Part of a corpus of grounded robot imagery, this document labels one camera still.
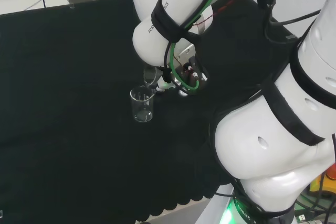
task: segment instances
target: black strap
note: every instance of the black strap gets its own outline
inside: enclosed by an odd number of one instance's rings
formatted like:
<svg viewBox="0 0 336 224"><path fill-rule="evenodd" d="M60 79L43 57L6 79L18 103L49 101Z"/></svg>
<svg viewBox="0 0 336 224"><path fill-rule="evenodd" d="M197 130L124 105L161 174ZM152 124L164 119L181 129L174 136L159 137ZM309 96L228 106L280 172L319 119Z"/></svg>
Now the black strap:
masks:
<svg viewBox="0 0 336 224"><path fill-rule="evenodd" d="M274 116L296 139L309 146L314 146L324 140L312 133L298 118L271 78L267 78L262 83L261 90Z"/></svg>
<svg viewBox="0 0 336 224"><path fill-rule="evenodd" d="M317 85L303 70L298 56L298 47L295 47L290 57L290 69L297 84L316 101L336 110L336 95Z"/></svg>
<svg viewBox="0 0 336 224"><path fill-rule="evenodd" d="M171 43L177 43L181 38L185 38L195 46L201 42L201 37L198 34L190 33L190 27L184 28L179 26L165 11L162 5L162 0L158 0L152 12L152 23L158 32Z"/></svg>
<svg viewBox="0 0 336 224"><path fill-rule="evenodd" d="M252 212L239 199L234 204L247 224L291 224L295 215L294 205L281 212Z"/></svg>

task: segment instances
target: table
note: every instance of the table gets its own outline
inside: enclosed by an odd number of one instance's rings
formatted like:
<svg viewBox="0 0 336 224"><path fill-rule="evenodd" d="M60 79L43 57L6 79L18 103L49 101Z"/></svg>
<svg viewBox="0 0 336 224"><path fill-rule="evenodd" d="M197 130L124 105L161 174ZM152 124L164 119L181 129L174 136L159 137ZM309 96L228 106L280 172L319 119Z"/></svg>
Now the table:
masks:
<svg viewBox="0 0 336 224"><path fill-rule="evenodd" d="M141 124L129 98L143 70L132 0L0 16L4 223L134 223L211 198L228 184L204 144L214 108L246 100L291 49L270 45L261 20L252 0L235 0L203 36L208 87L156 97L154 119Z"/></svg>

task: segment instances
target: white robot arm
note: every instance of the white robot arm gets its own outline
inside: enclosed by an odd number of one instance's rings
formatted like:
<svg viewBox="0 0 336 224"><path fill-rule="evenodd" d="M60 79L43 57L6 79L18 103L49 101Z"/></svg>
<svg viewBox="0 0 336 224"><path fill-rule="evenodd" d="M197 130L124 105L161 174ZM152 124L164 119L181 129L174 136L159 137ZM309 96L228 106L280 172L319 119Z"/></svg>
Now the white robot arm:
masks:
<svg viewBox="0 0 336 224"><path fill-rule="evenodd" d="M217 0L206 1L202 6L204 0L162 0L162 5L179 26L187 27L196 21L197 12ZM295 137L263 95L224 117L216 128L218 160L240 179L249 199L266 212L287 214L302 190L335 162L331 138L336 132L335 42L336 0L327 0L299 46L298 65L305 80L300 80L292 65L275 80L279 97L301 127L323 141L309 146ZM133 34L138 55L153 66L164 65L168 43L150 16ZM236 223L245 223L240 207L235 211Z"/></svg>

